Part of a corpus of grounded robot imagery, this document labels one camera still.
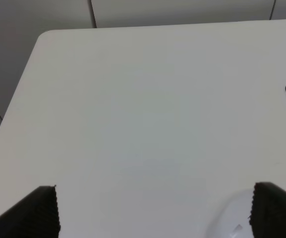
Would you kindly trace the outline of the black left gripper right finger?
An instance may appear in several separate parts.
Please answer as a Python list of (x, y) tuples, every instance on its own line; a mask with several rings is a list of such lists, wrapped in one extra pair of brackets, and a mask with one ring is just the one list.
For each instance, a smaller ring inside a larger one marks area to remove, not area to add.
[(286, 238), (286, 191), (271, 182), (256, 183), (249, 224), (254, 238)]

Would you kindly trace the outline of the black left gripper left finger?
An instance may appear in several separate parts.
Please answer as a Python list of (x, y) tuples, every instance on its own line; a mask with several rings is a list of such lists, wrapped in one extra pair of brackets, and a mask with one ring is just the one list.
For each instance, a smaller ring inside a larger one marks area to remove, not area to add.
[(59, 233), (55, 186), (39, 186), (0, 215), (0, 238), (57, 238)]

